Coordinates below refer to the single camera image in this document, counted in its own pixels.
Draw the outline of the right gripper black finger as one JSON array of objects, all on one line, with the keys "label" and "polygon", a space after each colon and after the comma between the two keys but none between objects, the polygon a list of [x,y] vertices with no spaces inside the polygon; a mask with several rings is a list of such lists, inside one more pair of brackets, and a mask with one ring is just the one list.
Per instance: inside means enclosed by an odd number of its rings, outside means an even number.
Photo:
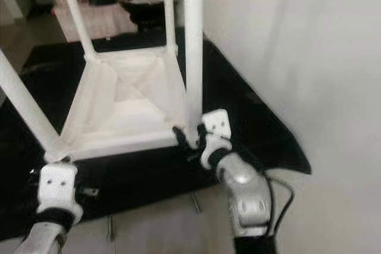
[{"label": "right gripper black finger", "polygon": [[190,152],[193,150],[193,147],[191,147],[187,134],[185,134],[185,131],[183,131],[180,126],[173,126],[172,131],[175,137],[175,140],[177,140],[177,145],[179,146],[179,149],[183,152]]}]

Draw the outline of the white plastic table top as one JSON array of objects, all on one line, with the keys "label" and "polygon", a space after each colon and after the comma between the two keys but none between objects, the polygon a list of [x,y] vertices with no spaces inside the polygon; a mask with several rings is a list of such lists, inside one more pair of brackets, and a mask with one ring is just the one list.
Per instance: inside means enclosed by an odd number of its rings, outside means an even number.
[{"label": "white plastic table top", "polygon": [[179,144],[178,128],[193,145],[198,140],[201,102],[185,83],[179,58],[169,48],[133,48],[85,56],[60,137],[74,161]]}]

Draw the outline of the black tablecloth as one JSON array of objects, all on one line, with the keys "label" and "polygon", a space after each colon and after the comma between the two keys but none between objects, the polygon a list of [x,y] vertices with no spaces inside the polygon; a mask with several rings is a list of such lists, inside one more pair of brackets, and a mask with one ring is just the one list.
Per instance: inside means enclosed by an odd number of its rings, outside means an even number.
[{"label": "black tablecloth", "polygon": [[[35,46],[21,79],[54,129],[59,131],[84,69],[79,42]],[[265,104],[210,40],[204,41],[204,104],[202,110],[225,109],[236,149],[267,169],[310,174],[312,167],[298,140]],[[36,172],[43,149],[11,102],[0,107],[0,239],[22,237],[33,224],[38,199]],[[81,180],[98,189],[82,202],[83,219],[136,209],[207,188],[217,180],[191,162],[177,147],[88,159]]]}]

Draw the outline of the black round basin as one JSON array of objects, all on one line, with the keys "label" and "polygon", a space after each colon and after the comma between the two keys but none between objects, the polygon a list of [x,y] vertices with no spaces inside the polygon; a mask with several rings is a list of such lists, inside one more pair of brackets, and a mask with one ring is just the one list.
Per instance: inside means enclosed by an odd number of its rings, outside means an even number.
[{"label": "black round basin", "polygon": [[139,3],[131,0],[117,0],[117,2],[130,15],[130,21],[136,25],[137,33],[144,33],[153,29],[166,29],[164,0]]}]

